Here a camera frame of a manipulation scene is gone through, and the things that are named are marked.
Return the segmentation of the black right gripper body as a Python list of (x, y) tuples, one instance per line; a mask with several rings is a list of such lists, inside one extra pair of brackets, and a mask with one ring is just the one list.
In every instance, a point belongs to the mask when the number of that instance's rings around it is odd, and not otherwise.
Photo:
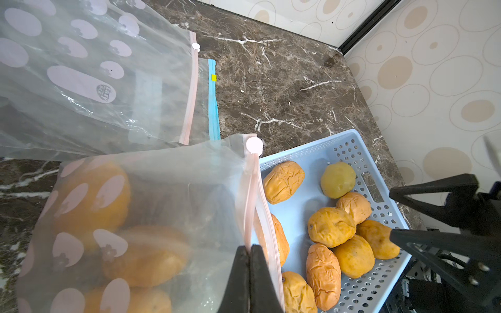
[(446, 198), (451, 209), (451, 226), (475, 236), (500, 239), (500, 181), (489, 193), (453, 191)]

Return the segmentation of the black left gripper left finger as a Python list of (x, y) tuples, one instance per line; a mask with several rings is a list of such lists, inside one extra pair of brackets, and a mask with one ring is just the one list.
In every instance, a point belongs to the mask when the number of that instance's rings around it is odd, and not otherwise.
[(250, 303), (250, 261), (245, 246), (236, 250), (218, 313), (247, 313)]

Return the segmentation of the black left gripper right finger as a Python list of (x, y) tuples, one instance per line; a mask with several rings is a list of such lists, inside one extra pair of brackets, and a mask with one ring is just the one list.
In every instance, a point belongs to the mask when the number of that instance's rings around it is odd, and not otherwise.
[(284, 312), (271, 280), (263, 248), (253, 245), (250, 252), (250, 312)]

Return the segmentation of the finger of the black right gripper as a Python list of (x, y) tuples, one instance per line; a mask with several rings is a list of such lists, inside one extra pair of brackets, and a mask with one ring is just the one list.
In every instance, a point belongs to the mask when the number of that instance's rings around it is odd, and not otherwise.
[(392, 230), (390, 240), (459, 293), (457, 304), (500, 306), (500, 237)]
[(400, 204), (453, 228), (466, 229), (474, 211), (479, 182), (469, 173), (394, 187), (389, 197)]

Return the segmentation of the clear pink zipper bag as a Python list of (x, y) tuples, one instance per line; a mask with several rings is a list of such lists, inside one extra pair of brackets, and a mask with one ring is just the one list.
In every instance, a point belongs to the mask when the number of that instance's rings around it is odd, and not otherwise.
[(283, 312), (263, 141), (60, 166), (16, 285), (20, 312)]

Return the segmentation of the orange potato back row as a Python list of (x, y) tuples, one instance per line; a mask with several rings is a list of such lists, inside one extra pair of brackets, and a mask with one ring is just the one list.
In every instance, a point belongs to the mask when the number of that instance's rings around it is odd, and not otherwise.
[(294, 161), (276, 165), (264, 179), (264, 192), (267, 201), (278, 204), (288, 200), (299, 189), (305, 179), (305, 172)]

